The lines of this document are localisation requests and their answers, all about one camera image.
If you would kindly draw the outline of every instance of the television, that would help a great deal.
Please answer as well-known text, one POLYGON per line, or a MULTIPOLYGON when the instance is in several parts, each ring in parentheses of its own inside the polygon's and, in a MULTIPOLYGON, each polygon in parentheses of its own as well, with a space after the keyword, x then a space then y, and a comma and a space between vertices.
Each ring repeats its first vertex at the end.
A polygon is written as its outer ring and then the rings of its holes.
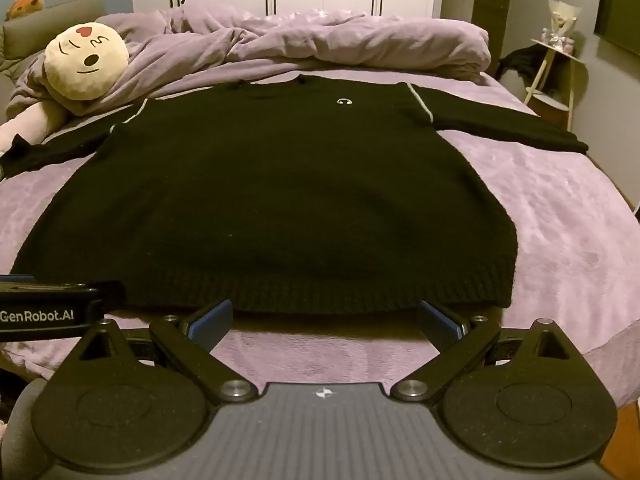
POLYGON ((640 0, 600 0, 594 34, 640 56, 640 0))

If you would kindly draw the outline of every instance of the gray sofa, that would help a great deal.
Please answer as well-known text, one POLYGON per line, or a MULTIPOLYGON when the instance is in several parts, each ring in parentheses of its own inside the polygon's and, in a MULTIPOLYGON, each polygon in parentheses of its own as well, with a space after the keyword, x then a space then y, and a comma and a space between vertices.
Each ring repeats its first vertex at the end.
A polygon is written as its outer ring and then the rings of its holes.
POLYGON ((104 0, 72 0, 0 25, 0 124, 15 83, 60 32, 104 15, 104 0))

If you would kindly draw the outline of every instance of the orange plush toy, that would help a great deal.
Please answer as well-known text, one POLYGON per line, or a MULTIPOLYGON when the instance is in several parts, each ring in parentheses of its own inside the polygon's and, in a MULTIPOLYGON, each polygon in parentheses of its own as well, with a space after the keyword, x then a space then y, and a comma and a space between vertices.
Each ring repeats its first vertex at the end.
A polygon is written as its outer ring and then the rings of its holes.
POLYGON ((26 16, 32 12, 42 10, 43 7, 44 0, 15 0, 14 4, 9 7, 6 18, 8 20, 20 18, 21 16, 26 16))

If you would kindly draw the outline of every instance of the wooden floor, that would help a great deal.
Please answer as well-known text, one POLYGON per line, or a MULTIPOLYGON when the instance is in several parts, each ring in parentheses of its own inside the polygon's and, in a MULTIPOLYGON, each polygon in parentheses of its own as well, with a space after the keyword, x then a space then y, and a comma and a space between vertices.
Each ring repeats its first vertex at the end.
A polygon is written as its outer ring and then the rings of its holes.
POLYGON ((636 402, 618 410, 616 433, 600 463, 618 480, 640 480, 640 416, 636 402))

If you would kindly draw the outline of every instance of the emoji plush pillow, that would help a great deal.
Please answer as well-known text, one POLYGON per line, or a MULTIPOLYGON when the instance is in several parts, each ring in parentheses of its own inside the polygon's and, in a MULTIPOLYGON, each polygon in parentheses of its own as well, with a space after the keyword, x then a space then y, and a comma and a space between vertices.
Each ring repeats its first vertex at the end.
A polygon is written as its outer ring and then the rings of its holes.
POLYGON ((129 64, 124 40, 102 23, 83 23, 61 32, 44 52, 47 81, 74 101, 107 93, 129 64))

